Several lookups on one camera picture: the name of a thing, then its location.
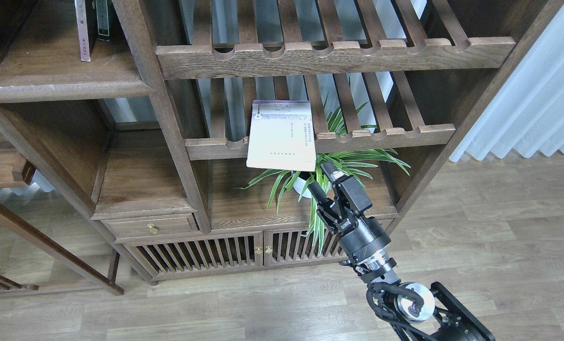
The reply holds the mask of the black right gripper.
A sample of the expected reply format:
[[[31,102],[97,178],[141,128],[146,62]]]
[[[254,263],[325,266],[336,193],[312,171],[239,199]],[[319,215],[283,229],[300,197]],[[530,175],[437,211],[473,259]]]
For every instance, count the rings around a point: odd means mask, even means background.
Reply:
[[[336,236],[351,265],[364,266],[373,255],[383,254],[391,240],[377,219],[364,216],[372,202],[358,179],[337,169],[330,160],[320,168],[331,182],[338,204],[326,196],[316,181],[312,182],[308,189],[316,201],[318,217]]]

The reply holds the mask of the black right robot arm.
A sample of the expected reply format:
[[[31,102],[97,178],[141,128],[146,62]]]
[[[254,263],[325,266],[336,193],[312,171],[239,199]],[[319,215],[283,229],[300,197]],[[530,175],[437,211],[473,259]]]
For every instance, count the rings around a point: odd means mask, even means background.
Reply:
[[[321,169],[331,182],[334,199],[318,183],[309,190],[318,203],[318,216],[336,235],[351,266],[367,285],[366,300],[375,315],[386,321],[402,341],[493,341],[481,324],[446,287],[401,282],[388,257],[390,238],[374,217],[364,216],[371,200],[359,181],[326,161]]]

